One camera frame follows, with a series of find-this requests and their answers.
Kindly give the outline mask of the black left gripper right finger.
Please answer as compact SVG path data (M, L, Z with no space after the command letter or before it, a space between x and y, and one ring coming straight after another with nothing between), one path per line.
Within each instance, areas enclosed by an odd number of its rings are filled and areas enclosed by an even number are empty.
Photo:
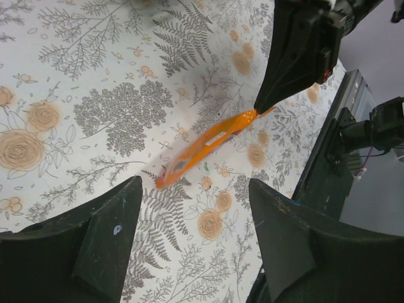
M249 201L263 262L249 302L403 301L403 237L339 222L258 179Z

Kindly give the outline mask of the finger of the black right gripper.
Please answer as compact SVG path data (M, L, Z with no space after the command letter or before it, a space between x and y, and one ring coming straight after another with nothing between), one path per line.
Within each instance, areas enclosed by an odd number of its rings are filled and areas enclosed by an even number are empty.
M262 114L311 86L318 75L324 10L307 1L276 1L264 80L254 104Z

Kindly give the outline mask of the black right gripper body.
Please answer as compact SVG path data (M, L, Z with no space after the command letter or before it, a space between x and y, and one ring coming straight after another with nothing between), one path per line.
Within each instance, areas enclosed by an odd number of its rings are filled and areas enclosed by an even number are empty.
M338 59L341 40L380 1L296 1L292 23L292 61L299 80L324 83Z

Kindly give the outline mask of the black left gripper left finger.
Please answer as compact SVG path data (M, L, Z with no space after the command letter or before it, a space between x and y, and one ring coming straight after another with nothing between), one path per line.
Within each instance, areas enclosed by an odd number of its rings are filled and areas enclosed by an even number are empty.
M119 302L143 195L130 177L103 195L1 234L2 302Z

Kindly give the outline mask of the orange long snack packet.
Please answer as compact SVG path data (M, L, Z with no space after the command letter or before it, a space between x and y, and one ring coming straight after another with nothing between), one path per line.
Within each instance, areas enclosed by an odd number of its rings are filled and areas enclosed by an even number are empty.
M259 114L256 110L245 111L211 127L162 169L157 177L157 188L163 189L177 182L189 169L193 168L228 139L242 132L256 119L269 114L275 109L276 107L270 107L263 114Z

